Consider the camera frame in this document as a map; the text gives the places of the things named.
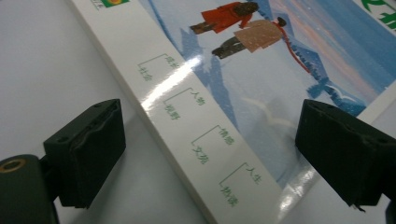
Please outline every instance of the book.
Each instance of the book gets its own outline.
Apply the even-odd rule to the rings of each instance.
[[[369,120],[396,98],[394,28],[370,2],[248,1],[255,11],[222,27],[212,16],[242,3],[70,3],[211,223],[279,219],[282,190],[306,172],[304,99]],[[262,25],[274,39],[249,49],[238,35]]]

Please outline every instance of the person in red coat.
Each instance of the person in red coat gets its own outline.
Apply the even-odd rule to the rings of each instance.
[[[254,2],[233,2],[216,9],[202,12],[204,22],[193,25],[190,28],[196,35],[213,30],[216,34],[241,21],[242,29],[250,21],[253,12],[259,9]]]

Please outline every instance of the red coat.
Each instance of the red coat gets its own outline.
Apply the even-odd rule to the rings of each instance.
[[[202,12],[204,20],[209,24],[214,24],[213,31],[218,34],[221,31],[227,29],[228,27],[241,21],[240,27],[244,28],[245,25],[250,21],[252,14],[247,16],[238,16],[233,11],[233,8],[240,5],[240,2],[233,2],[216,9],[208,10]]]

